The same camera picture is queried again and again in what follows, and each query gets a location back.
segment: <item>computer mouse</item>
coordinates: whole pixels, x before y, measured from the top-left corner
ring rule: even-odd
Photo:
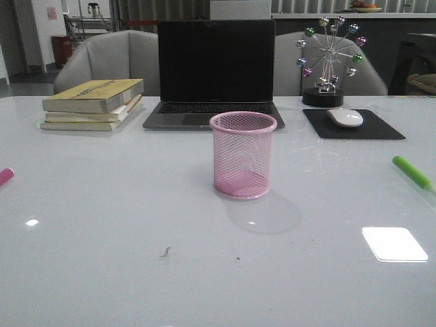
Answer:
[[[328,109],[327,114],[333,123],[340,127],[357,127],[363,123],[360,113],[352,109]]]

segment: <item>marker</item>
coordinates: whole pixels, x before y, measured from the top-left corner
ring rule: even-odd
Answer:
[[[8,180],[10,180],[14,176],[14,171],[10,168],[3,169],[0,172],[0,186],[2,186],[4,183],[6,183]]]
[[[426,191],[436,194],[436,187],[433,182],[428,179],[423,173],[411,165],[406,159],[397,155],[392,159],[392,162],[400,168],[410,179],[415,182],[419,187]]]

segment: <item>pink marker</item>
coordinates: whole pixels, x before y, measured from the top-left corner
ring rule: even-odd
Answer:
[[[0,172],[0,185],[3,185],[14,176],[14,171],[10,168],[3,169]]]

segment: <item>ferris wheel ornament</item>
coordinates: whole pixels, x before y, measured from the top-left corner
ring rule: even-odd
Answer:
[[[315,29],[308,27],[305,30],[305,37],[313,38],[317,43],[315,48],[319,51],[316,57],[311,59],[299,58],[296,62],[297,66],[302,69],[302,75],[307,78],[313,74],[314,67],[322,65],[322,75],[316,80],[312,88],[303,91],[302,102],[310,106],[317,107],[337,107],[343,104],[343,93],[337,88],[339,76],[334,72],[335,65],[342,65],[345,68],[345,73],[348,76],[354,76],[358,70],[354,65],[359,64],[363,60],[360,53],[354,55],[341,52],[343,49],[350,47],[351,44],[344,45],[343,40],[349,34],[355,34],[359,30],[357,24],[350,24],[347,33],[343,37],[337,35],[338,30],[345,24],[345,18],[342,16],[336,17],[332,25],[329,26],[331,35],[327,33],[330,19],[323,17],[319,21],[320,26],[324,28],[326,44],[320,42],[315,35]],[[357,46],[364,46],[367,42],[366,37],[357,37],[355,43]],[[307,46],[306,40],[298,40],[296,47],[303,49]],[[352,62],[352,65],[346,65],[346,61]]]

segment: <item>green marker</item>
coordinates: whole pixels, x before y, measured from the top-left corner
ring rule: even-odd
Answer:
[[[436,187],[431,180],[429,180],[423,173],[411,165],[406,159],[397,155],[392,159],[392,162],[400,168],[410,179],[415,182],[419,187],[436,194]]]

